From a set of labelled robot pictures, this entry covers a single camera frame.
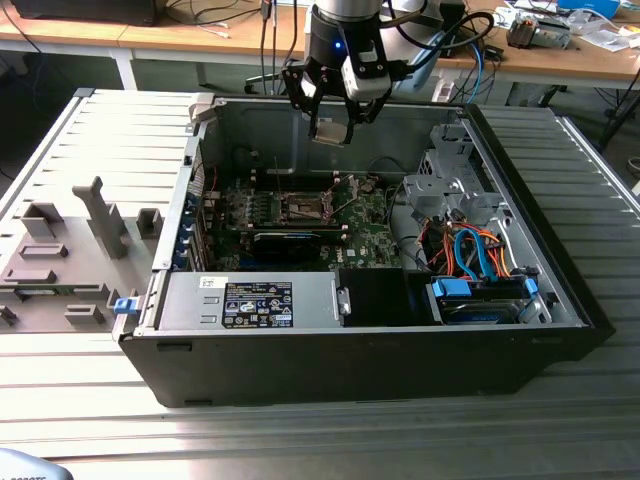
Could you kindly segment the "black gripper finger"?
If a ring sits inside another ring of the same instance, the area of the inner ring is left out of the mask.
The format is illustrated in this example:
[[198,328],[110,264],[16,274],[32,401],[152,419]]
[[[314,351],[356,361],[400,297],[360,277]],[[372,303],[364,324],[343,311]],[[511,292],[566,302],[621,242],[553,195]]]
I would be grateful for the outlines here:
[[309,117],[309,137],[315,138],[319,106],[329,86],[329,70],[308,58],[304,63],[286,64],[281,73],[292,107]]
[[380,98],[369,101],[364,107],[362,107],[358,101],[351,100],[347,97],[344,98],[348,122],[345,138],[342,141],[343,145],[351,143],[356,125],[374,122],[390,95],[390,92],[385,92]]

